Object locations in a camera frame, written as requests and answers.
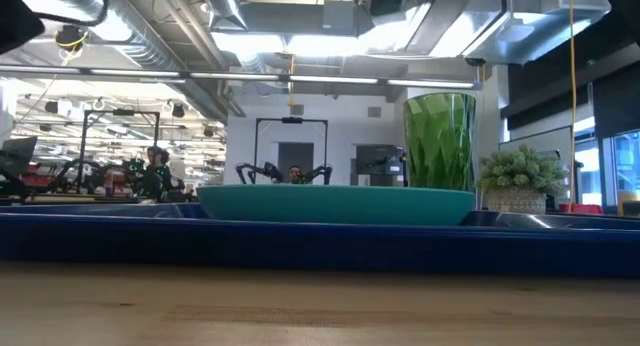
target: potted plant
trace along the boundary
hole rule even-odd
[[[405,102],[411,187],[472,191],[476,99],[432,93]]]
[[[538,154],[527,145],[517,151],[494,152],[482,158],[478,184],[492,211],[542,214],[546,195],[558,195],[567,177],[558,160]]]

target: green glass vase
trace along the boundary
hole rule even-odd
[[[410,186],[472,191],[476,99],[435,93],[404,106]]]

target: computer monitor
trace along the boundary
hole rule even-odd
[[[356,171],[359,175],[402,175],[403,154],[399,146],[357,146]]]
[[[37,142],[37,137],[5,141],[0,151],[0,167],[14,176],[27,173]]]

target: door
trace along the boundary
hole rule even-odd
[[[300,167],[305,174],[313,170],[313,143],[280,142],[278,145],[278,168],[284,175],[284,182],[290,183],[289,169]]]

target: table surface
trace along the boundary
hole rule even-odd
[[[638,345],[640,281],[0,263],[6,345]]]

